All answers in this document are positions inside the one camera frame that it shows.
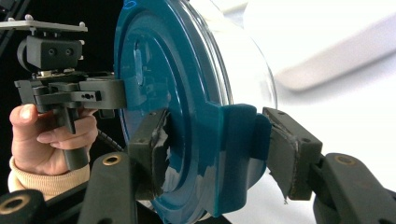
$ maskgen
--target blue plastic lid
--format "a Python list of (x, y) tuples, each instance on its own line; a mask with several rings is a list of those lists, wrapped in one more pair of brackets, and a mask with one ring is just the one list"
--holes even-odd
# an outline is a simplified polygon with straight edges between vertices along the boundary
[(171, 113), (164, 194), (152, 201), (163, 222), (192, 223), (244, 206), (265, 171), (271, 125), (252, 105), (228, 105), (221, 93), (228, 87), (216, 81), (226, 78), (224, 64), (199, 14), (187, 1), (126, 0), (114, 56), (127, 97), (120, 112), (126, 141), (150, 111)]

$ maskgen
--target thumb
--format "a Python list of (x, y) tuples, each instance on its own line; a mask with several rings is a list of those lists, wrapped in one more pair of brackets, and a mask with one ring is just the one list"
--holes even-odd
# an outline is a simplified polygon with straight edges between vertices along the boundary
[(21, 105), (14, 108), (9, 115), (13, 126), (14, 137), (24, 136), (35, 130), (38, 113), (35, 105)]

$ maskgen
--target sleeve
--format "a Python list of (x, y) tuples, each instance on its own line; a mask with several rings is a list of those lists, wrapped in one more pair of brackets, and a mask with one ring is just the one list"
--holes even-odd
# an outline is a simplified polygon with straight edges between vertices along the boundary
[(45, 200), (76, 187), (90, 178), (90, 165), (64, 175), (34, 175), (18, 169), (12, 157), (9, 167), (11, 168), (8, 176), (10, 192), (20, 189), (37, 189), (44, 194)]

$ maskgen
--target black wire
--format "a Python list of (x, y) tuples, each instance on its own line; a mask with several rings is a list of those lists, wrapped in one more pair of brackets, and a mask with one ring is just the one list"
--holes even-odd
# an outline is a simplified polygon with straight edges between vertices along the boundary
[(107, 134), (100, 131), (99, 129), (98, 129), (98, 139), (105, 142), (108, 146), (110, 146), (115, 151), (119, 151), (119, 152), (124, 151), (124, 149), (116, 141), (114, 141), (111, 137), (109, 137)]

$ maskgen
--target finger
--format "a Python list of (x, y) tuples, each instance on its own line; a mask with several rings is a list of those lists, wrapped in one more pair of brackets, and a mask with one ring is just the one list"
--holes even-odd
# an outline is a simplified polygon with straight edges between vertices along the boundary
[(71, 138), (79, 137), (92, 130), (97, 132), (96, 118), (94, 116), (88, 116), (83, 119), (75, 121), (76, 133), (72, 134), (66, 127), (60, 127), (53, 129), (48, 132), (41, 133), (37, 137), (37, 141), (40, 143), (51, 143), (51, 142), (62, 142)]
[(15, 107), (9, 115), (12, 126), (28, 126), (35, 123), (38, 113), (35, 105), (20, 105)]
[(35, 122), (38, 113), (35, 105), (21, 105), (15, 107), (10, 115), (14, 139), (29, 138), (36, 134)]
[(80, 147), (88, 147), (89, 149), (91, 144), (95, 141), (97, 134), (97, 130), (94, 129), (78, 137), (70, 138), (61, 142), (52, 142), (50, 145), (59, 149), (75, 149)]

